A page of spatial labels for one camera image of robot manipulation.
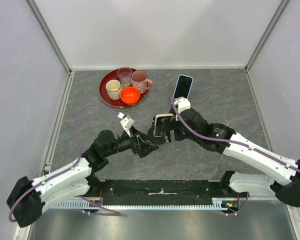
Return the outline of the blue case phone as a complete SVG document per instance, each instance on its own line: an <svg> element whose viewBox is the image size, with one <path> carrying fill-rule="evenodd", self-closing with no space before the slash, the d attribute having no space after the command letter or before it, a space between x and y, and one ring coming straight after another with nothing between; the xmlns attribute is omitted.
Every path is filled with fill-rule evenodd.
<svg viewBox="0 0 300 240"><path fill-rule="evenodd" d="M190 95L191 88L193 85L194 78L188 75L180 74L175 85L173 97L175 99L185 98L187 99Z"/></svg>

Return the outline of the cream ceramic cup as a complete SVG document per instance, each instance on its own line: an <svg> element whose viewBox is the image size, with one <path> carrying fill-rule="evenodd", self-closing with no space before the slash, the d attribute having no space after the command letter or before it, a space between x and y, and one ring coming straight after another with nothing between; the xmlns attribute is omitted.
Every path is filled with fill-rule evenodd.
<svg viewBox="0 0 300 240"><path fill-rule="evenodd" d="M106 92L110 99L119 100L122 91L121 82L116 79L108 81L105 85Z"/></svg>

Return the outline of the pink mug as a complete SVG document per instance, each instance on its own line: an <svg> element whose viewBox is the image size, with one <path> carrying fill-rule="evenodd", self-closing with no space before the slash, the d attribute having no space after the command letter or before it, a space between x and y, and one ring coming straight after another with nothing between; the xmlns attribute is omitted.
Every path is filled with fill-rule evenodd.
<svg viewBox="0 0 300 240"><path fill-rule="evenodd" d="M143 70L136 70L131 74L132 86L137 88L140 94L144 94L146 91L154 86L154 82L148 78L147 73Z"/></svg>

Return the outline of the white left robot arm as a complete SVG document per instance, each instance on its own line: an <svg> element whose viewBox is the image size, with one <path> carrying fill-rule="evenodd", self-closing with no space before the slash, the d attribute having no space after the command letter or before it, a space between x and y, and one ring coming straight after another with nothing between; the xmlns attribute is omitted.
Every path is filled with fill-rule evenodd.
<svg viewBox="0 0 300 240"><path fill-rule="evenodd" d="M68 165L38 178L20 178L6 201L10 209L8 219L24 228L60 202L77 196L94 197L101 188L95 174L109 163L109 156L131 150L144 158L158 148L147 134L134 127L118 137L110 130L103 130L91 146Z"/></svg>

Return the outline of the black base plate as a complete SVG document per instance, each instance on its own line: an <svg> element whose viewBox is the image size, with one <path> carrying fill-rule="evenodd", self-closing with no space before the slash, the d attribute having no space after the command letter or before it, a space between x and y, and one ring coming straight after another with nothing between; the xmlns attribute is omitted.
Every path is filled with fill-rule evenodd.
<svg viewBox="0 0 300 240"><path fill-rule="evenodd" d="M213 198L236 199L236 192L219 181L106 179L92 186L86 197L101 197L107 206L211 205Z"/></svg>

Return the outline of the black round base phone holder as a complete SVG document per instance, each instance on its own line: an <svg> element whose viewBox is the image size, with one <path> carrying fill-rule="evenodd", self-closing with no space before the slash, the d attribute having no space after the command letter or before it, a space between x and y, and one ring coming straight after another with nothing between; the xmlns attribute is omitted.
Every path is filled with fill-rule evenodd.
<svg viewBox="0 0 300 240"><path fill-rule="evenodd" d="M165 144L165 140L162 137L155 137L154 136L154 129L153 127L150 127L147 135L149 137L149 141L155 145L163 145Z"/></svg>

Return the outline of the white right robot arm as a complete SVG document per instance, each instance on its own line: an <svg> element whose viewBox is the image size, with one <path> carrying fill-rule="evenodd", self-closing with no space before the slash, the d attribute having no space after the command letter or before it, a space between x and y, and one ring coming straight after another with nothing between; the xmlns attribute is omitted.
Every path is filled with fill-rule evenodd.
<svg viewBox="0 0 300 240"><path fill-rule="evenodd" d="M153 118L152 135L171 142L191 140L210 152L230 156L258 169L261 174L226 171L219 184L225 197L234 193L276 197L292 207L300 207L300 159L280 156L247 140L234 129L221 123L208 123L193 108L169 112Z"/></svg>

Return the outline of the beige case phone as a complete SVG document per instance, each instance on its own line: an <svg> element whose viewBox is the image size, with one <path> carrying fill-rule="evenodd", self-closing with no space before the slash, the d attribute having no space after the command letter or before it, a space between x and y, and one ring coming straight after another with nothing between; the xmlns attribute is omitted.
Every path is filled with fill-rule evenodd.
<svg viewBox="0 0 300 240"><path fill-rule="evenodd" d="M154 117L153 136L159 138L165 132L165 120L170 120L174 115L172 113L161 113Z"/></svg>

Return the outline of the clear drinking glass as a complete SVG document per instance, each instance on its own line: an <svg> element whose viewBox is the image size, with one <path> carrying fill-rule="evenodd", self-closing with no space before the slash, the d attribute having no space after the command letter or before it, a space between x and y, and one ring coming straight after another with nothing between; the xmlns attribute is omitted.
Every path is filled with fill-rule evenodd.
<svg viewBox="0 0 300 240"><path fill-rule="evenodd" d="M127 88L132 84L132 69L129 67L121 67L117 71L119 81L123 88Z"/></svg>

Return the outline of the black folding phone stand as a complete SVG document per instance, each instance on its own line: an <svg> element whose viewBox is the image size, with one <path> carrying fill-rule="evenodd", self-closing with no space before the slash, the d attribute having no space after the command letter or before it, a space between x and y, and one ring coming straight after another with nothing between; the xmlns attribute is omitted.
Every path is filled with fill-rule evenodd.
<svg viewBox="0 0 300 240"><path fill-rule="evenodd" d="M169 113L175 115L176 110L178 110L178 104L176 101L172 101L170 105L171 105L171 107L170 107Z"/></svg>

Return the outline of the red round tray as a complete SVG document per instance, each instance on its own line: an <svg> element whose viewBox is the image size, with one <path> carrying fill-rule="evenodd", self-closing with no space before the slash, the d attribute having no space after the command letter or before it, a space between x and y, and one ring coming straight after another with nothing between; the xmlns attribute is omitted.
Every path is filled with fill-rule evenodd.
<svg viewBox="0 0 300 240"><path fill-rule="evenodd" d="M146 90L145 93L142 93L138 99L138 101L134 104L126 104L125 102L123 102L120 98L117 100L113 100L109 97L107 90L106 90L106 84L110 81L110 80L119 80L119 76L118 76L118 68L114 69L112 71L110 71L109 73L107 73L102 80L99 83L99 87L98 87L98 91L99 91L99 95L101 97L101 99L108 105L115 107L115 108L130 108L132 106L135 106L137 104L139 104L141 101L143 101L146 96L149 93L149 90Z"/></svg>

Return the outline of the orange plastic bowl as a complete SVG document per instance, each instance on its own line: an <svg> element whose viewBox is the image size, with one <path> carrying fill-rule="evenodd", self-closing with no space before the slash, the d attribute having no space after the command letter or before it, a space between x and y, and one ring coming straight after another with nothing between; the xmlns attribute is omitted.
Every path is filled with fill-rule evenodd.
<svg viewBox="0 0 300 240"><path fill-rule="evenodd" d="M120 93L120 99L127 105L136 104L140 98L140 91L132 86L124 88Z"/></svg>

